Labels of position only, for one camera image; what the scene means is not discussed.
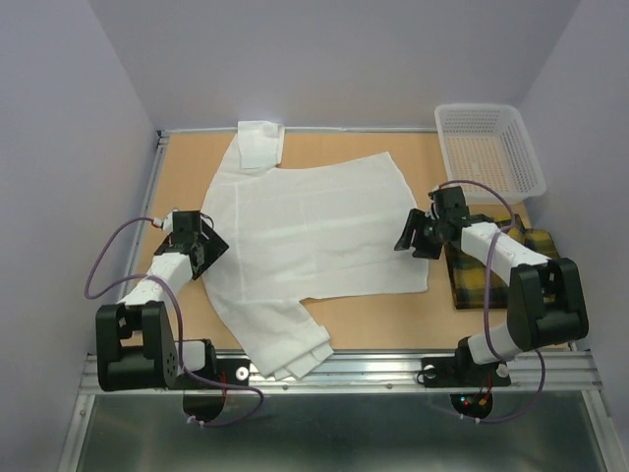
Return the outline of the white long sleeve shirt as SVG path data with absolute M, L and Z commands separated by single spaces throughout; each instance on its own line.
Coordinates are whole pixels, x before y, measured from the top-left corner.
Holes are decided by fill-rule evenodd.
M 203 277 L 218 317 L 266 377 L 301 378 L 333 352 L 307 299 L 424 292 L 429 264 L 395 250 L 416 202 L 379 153 L 281 167 L 284 129 L 242 121 L 202 210 L 227 242 Z

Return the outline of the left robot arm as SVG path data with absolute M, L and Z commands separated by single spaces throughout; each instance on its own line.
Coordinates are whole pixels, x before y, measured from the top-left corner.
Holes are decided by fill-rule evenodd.
M 201 276 L 229 249 L 215 232 L 210 216 L 199 210 L 173 210 L 164 219 L 142 217 L 161 229 L 165 239 L 146 273 L 132 274 L 136 286 L 115 304 L 95 315 L 97 378 L 105 391 L 172 388 L 185 376 L 207 387 L 218 378 L 219 365 L 199 353 L 185 365 L 183 340 L 175 339 L 168 310 L 181 320 L 178 292 Z

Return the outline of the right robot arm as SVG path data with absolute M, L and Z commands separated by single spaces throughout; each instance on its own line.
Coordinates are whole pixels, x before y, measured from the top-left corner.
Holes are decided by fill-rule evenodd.
M 436 260 L 451 246 L 484 264 L 486 279 L 497 275 L 507 285 L 505 322 L 490 326 L 484 321 L 482 332 L 463 339 L 452 360 L 455 378 L 473 384 L 486 374 L 488 364 L 583 339 L 590 325 L 576 263 L 551 259 L 513 239 L 514 212 L 504 226 L 471 213 L 464 184 L 441 184 L 429 193 L 429 209 L 411 209 L 394 249 Z

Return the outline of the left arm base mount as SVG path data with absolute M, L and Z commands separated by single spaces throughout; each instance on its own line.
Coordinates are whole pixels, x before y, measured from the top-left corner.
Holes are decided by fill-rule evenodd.
M 219 357 L 212 366 L 203 366 L 201 369 L 190 370 L 197 376 L 221 384 L 233 384 L 237 386 L 249 385 L 249 371 L 251 361 L 248 358 L 221 358 Z M 182 374 L 177 377 L 171 390 L 186 389 L 214 389 L 214 386 L 199 383 L 191 379 L 188 375 Z

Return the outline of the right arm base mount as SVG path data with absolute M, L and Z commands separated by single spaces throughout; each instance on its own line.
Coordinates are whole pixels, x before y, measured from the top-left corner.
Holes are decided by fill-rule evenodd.
M 498 363 L 478 365 L 455 356 L 431 356 L 422 359 L 416 380 L 428 388 L 510 386 L 509 375 L 502 377 L 498 367 Z

